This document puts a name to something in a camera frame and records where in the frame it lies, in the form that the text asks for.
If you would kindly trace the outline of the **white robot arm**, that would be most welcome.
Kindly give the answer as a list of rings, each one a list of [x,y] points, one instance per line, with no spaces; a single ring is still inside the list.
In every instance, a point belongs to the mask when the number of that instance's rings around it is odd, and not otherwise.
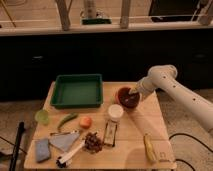
[[[162,89],[188,109],[200,125],[213,136],[213,103],[177,82],[177,75],[178,71],[174,65],[153,66],[129,93],[141,93],[142,97],[146,98],[156,89]]]

